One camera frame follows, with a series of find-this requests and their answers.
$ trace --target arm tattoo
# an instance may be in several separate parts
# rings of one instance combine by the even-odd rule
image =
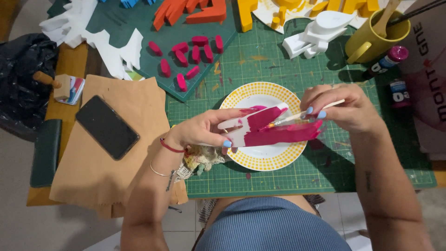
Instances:
[[[172,179],[173,179],[173,175],[175,174],[175,170],[172,170],[169,176],[169,183],[167,184],[166,187],[166,192],[170,189],[170,184],[172,183]]]
[[[371,179],[372,179],[372,172],[365,171],[365,185],[367,187],[367,192],[372,192],[372,182],[370,181]]]

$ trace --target hand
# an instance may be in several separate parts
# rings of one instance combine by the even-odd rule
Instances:
[[[242,117],[256,111],[257,109],[208,110],[174,126],[166,136],[166,140],[169,139],[171,144],[181,148],[185,148],[188,144],[200,143],[222,146],[226,148],[223,150],[223,154],[225,154],[227,148],[231,147],[232,142],[220,135],[222,131],[217,129],[217,125],[225,120]]]
[[[327,109],[330,103],[345,99],[345,102]],[[305,90],[301,110],[310,110],[308,117],[333,120],[350,133],[369,132],[385,127],[372,102],[356,84],[317,85]]]

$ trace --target trash bag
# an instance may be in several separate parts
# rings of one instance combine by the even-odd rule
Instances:
[[[43,122],[51,85],[33,80],[36,71],[54,77],[59,50],[42,33],[0,44],[0,128],[34,141]]]

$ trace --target yellow mug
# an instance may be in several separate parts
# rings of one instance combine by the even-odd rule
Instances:
[[[348,56],[347,63],[367,63],[386,52],[396,43],[405,38],[410,32],[410,21],[405,20],[386,29],[387,37],[378,36],[372,29],[371,21],[382,10],[375,11],[366,22],[348,39],[345,44],[345,52]],[[402,13],[395,11],[389,20]]]

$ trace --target small pink foam piece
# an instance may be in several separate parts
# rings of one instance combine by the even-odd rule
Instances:
[[[205,36],[195,36],[192,38],[192,43],[196,46],[203,47],[209,43]]]
[[[180,87],[182,92],[187,92],[186,80],[184,80],[184,76],[181,73],[177,75],[178,86]]]
[[[149,47],[153,50],[156,56],[161,57],[163,55],[160,47],[154,41],[149,42]]]
[[[161,71],[166,78],[170,78],[170,66],[166,59],[161,59]]]
[[[204,46],[204,53],[206,54],[207,62],[212,63],[214,61],[214,55],[209,45]]]
[[[223,54],[223,40],[220,35],[215,36],[215,44],[217,45],[218,54]]]
[[[189,63],[187,62],[186,57],[184,56],[184,54],[180,50],[175,51],[175,55],[177,56],[177,59],[180,60],[181,65],[183,67],[188,67],[189,66]]]
[[[195,64],[200,63],[200,49],[198,46],[194,46],[192,48],[192,59],[194,60]]]
[[[194,68],[192,68],[192,70],[187,72],[186,79],[191,79],[191,78],[195,77],[199,72],[200,72],[200,67],[198,67],[198,65],[197,65]]]
[[[187,45],[186,42],[181,42],[181,43],[174,45],[172,47],[173,52],[176,52],[177,50],[181,51],[182,53],[186,53],[189,51],[189,46]]]

